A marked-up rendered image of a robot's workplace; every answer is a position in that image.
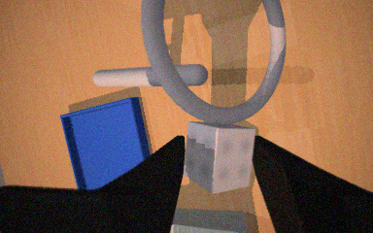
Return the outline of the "blue tray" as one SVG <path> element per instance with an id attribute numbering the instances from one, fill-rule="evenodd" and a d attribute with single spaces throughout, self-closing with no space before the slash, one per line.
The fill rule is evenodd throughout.
<path id="1" fill-rule="evenodd" d="M 97 189 L 150 156 L 138 97 L 60 116 L 78 189 Z"/>

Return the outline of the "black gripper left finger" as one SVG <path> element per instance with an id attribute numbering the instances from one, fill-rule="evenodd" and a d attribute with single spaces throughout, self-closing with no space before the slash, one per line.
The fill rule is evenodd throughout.
<path id="1" fill-rule="evenodd" d="M 185 166 L 176 136 L 97 189 L 0 187 L 1 233 L 170 233 Z"/>

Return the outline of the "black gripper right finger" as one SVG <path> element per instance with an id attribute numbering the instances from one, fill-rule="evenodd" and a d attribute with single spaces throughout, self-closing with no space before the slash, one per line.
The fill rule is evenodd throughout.
<path id="1" fill-rule="evenodd" d="M 252 163 L 276 233 L 373 233 L 373 192 L 254 136 Z"/>

